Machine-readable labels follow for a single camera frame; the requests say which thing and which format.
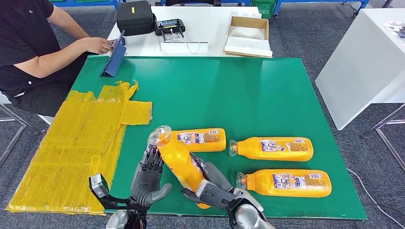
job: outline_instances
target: black t-shirt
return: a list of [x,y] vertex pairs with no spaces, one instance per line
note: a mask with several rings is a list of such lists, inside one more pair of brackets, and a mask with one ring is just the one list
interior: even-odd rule
[[0,91],[4,94],[18,95],[58,80],[57,74],[39,79],[13,65],[60,51],[47,20],[52,13],[48,0],[0,0]]

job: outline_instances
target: black carrying case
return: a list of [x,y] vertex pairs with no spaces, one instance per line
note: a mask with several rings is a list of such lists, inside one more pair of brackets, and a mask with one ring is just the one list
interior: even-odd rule
[[148,1],[120,3],[117,12],[117,26],[124,36],[133,36],[155,31],[156,17]]

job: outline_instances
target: metal table leg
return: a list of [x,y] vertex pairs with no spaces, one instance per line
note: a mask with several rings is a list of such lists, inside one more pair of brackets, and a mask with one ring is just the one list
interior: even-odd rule
[[399,166],[405,171],[405,163],[402,160],[401,156],[399,156],[398,152],[395,150],[393,145],[388,141],[387,137],[384,135],[382,130],[376,129],[378,135],[381,137],[385,145],[388,147],[388,149],[391,151],[391,154],[395,157],[396,161],[399,163]]
[[25,129],[27,125],[22,125],[18,129],[17,133],[15,134],[14,138],[11,140],[9,146],[6,148],[4,151],[3,155],[0,157],[0,168],[3,165],[4,161],[7,159],[9,154],[11,153],[11,150],[13,149],[15,143],[17,142],[18,138],[20,138],[20,135],[22,134],[22,131]]
[[388,147],[391,154],[395,157],[396,161],[399,163],[399,166],[401,166],[401,168],[405,171],[405,163],[404,163],[404,161],[399,156],[398,152],[395,150],[395,148],[390,143],[390,141],[388,141],[388,139],[384,135],[383,131],[380,129],[385,124],[389,124],[389,125],[405,124],[405,119],[394,120],[396,117],[398,117],[403,112],[405,112],[405,104],[402,104],[398,109],[396,109],[394,112],[392,112],[390,115],[388,115],[385,119],[381,120],[375,126],[371,127],[369,130],[364,132],[361,135],[361,137],[368,137],[375,130],[377,132],[377,134],[380,136],[380,138],[383,140],[384,144]]
[[387,0],[387,1],[384,3],[383,8],[388,8],[388,7],[391,5],[392,1],[393,1],[393,0]]
[[6,114],[8,114],[10,117],[13,119],[19,121],[22,125],[27,125],[28,129],[32,131],[34,134],[39,133],[39,130],[35,127],[33,127],[31,124],[29,124],[27,121],[16,115],[12,110],[7,108],[4,104],[0,103],[0,110],[4,111]]
[[383,125],[387,124],[388,122],[392,121],[394,118],[398,117],[402,112],[405,112],[405,104],[402,104],[398,109],[388,115],[385,119],[381,120],[375,126],[371,127],[369,130],[362,134],[362,137],[370,136],[374,130],[382,127]]
[[10,117],[0,118],[0,122],[10,122],[10,121],[18,121],[21,123],[20,128],[18,129],[17,133],[15,134],[14,138],[11,140],[10,144],[7,146],[4,153],[0,156],[0,168],[3,165],[4,161],[10,155],[11,150],[13,149],[14,145],[16,144],[18,138],[22,134],[23,130],[28,127],[28,129],[33,132],[34,134],[39,133],[39,130],[29,124],[27,121],[22,119],[20,116],[16,115],[12,110],[7,108],[4,104],[0,103],[0,111],[4,111]]

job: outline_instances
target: yellow tape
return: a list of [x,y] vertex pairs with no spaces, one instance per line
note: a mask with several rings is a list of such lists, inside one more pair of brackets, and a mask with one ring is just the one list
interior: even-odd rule
[[111,185],[126,125],[147,125],[151,102],[128,101],[138,85],[117,82],[92,92],[71,91],[6,210],[104,214],[88,177]]

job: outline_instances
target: robotic arm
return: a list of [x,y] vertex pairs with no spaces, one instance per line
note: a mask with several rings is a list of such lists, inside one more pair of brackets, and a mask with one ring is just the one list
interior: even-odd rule
[[233,187],[211,162],[203,162],[194,154],[191,156],[207,179],[202,180],[195,193],[184,188],[181,192],[187,199],[225,210],[231,228],[238,225],[243,229],[275,229],[267,222],[264,208],[253,196],[246,190]]
[[[201,168],[204,177],[196,192],[184,188],[183,195],[196,203],[205,203],[225,210],[231,228],[275,229],[266,221],[263,207],[247,191],[233,187],[221,171],[211,162],[204,162],[194,154],[193,159]],[[109,193],[108,185],[99,173],[89,177],[90,190],[105,209],[117,211],[109,219],[106,229],[144,229],[150,206],[165,198],[171,184],[159,188],[163,161],[159,150],[152,145],[146,148],[131,184],[131,196],[116,198]]]
[[89,177],[90,190],[105,209],[117,209],[109,219],[106,229],[144,229],[150,206],[165,198],[171,184],[159,188],[163,161],[159,150],[148,145],[139,162],[131,184],[131,196],[126,199],[110,195],[108,185],[99,173]]

